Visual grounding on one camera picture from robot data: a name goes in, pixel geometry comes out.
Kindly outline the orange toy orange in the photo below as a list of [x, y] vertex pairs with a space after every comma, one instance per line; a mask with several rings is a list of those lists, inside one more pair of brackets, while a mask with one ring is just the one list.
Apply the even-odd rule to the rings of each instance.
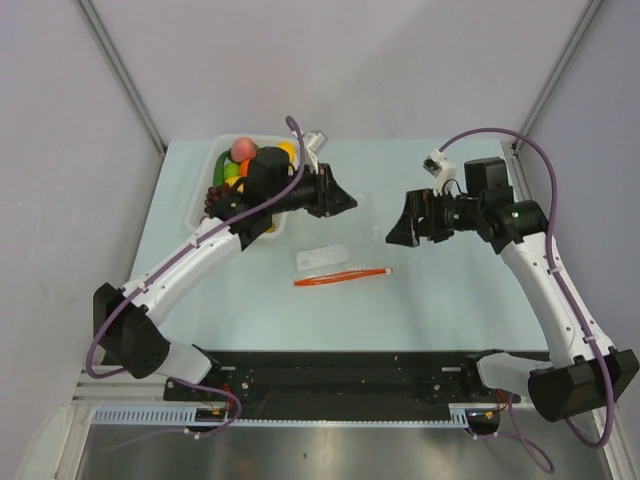
[[250, 163], [251, 163], [251, 160], [250, 159], [246, 159], [240, 164], [240, 176], [241, 177], [246, 177], [248, 175]]

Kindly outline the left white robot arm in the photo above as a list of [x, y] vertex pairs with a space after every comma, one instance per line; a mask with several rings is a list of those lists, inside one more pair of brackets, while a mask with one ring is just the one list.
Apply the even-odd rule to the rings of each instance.
[[328, 164], [293, 165], [282, 148], [258, 149], [246, 174], [208, 206], [206, 218], [173, 254], [119, 288], [105, 283], [96, 290], [87, 374], [101, 378], [93, 358], [96, 349], [102, 348], [117, 361], [120, 372], [136, 379], [159, 374], [183, 380], [197, 398], [214, 397], [221, 387], [214, 360], [200, 348], [171, 341], [160, 332], [168, 313], [209, 270], [265, 233], [275, 215], [304, 210], [329, 218], [356, 205]]

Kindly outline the yellow toy bell pepper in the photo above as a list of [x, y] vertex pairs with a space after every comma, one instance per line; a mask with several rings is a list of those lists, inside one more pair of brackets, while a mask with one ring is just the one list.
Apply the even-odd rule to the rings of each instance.
[[277, 145], [277, 147], [283, 150], [287, 154], [289, 164], [292, 166], [293, 169], [296, 169], [297, 168], [297, 152], [296, 152], [295, 146], [290, 142], [283, 141], [283, 142], [280, 142]]

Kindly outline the clear zip top bag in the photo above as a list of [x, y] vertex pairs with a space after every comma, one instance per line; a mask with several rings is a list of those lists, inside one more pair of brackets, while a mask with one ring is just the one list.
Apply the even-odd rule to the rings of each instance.
[[389, 276], [394, 272], [372, 197], [359, 193], [357, 206], [334, 217], [304, 211], [286, 227], [287, 281], [315, 287]]

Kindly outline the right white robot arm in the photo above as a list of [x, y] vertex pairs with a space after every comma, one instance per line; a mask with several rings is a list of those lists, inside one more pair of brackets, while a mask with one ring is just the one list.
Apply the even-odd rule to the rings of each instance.
[[529, 399], [547, 421], [567, 420], [616, 402], [639, 372], [630, 350], [618, 349], [592, 319], [564, 272], [549, 222], [538, 203], [517, 201], [504, 160], [465, 163], [465, 192], [453, 195], [456, 167], [433, 151], [424, 161], [435, 188], [407, 192], [389, 244], [439, 243], [473, 231], [511, 270], [541, 326], [546, 362], [492, 349], [463, 362], [461, 388], [473, 401], [496, 389]]

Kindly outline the pink toy peach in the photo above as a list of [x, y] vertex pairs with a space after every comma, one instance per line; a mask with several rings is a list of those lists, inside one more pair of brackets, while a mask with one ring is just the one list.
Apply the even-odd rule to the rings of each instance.
[[230, 148], [231, 160], [235, 163], [242, 163], [245, 160], [253, 159], [256, 156], [258, 147], [255, 142], [247, 136], [236, 138]]

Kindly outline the purple toy grapes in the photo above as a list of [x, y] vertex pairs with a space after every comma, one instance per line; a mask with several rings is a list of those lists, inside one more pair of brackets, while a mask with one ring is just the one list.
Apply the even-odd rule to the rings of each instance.
[[215, 205], [228, 194], [230, 185], [226, 182], [218, 186], [209, 187], [204, 200], [204, 212], [210, 215]]

